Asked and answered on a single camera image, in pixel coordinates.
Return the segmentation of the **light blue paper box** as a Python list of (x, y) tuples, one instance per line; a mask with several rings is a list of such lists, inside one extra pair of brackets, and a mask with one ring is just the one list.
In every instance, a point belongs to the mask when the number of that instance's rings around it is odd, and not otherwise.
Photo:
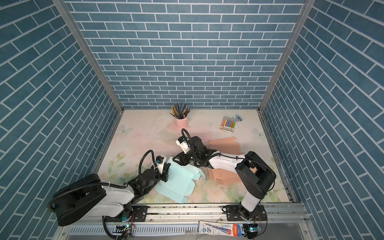
[(203, 171), (193, 165), (181, 166), (170, 157), (167, 163), (171, 164), (168, 171), (168, 180), (159, 181), (155, 186), (159, 194), (179, 203), (185, 204), (187, 196), (191, 195), (199, 179), (205, 180)]

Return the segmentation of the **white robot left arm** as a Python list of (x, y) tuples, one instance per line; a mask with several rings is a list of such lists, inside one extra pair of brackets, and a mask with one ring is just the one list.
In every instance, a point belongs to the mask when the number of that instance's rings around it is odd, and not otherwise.
[(61, 227), (71, 225), (84, 217), (111, 217), (123, 221), (129, 219), (132, 205), (141, 201), (160, 182), (168, 180), (171, 164), (163, 156), (154, 156), (153, 165), (139, 172), (132, 180), (122, 184), (102, 182), (98, 174), (90, 174), (57, 191), (47, 204), (47, 209), (56, 214)]

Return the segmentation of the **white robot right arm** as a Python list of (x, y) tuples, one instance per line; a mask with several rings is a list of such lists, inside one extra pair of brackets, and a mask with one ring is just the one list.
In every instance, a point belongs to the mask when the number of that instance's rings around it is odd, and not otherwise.
[(173, 157), (173, 161), (181, 166), (192, 163), (196, 168), (236, 173), (247, 190), (238, 212), (245, 220), (255, 217), (257, 206), (275, 185), (276, 173), (255, 152), (249, 151), (245, 155), (223, 154), (207, 148), (199, 137), (191, 137), (186, 129), (181, 129), (181, 134), (176, 143), (182, 152)]

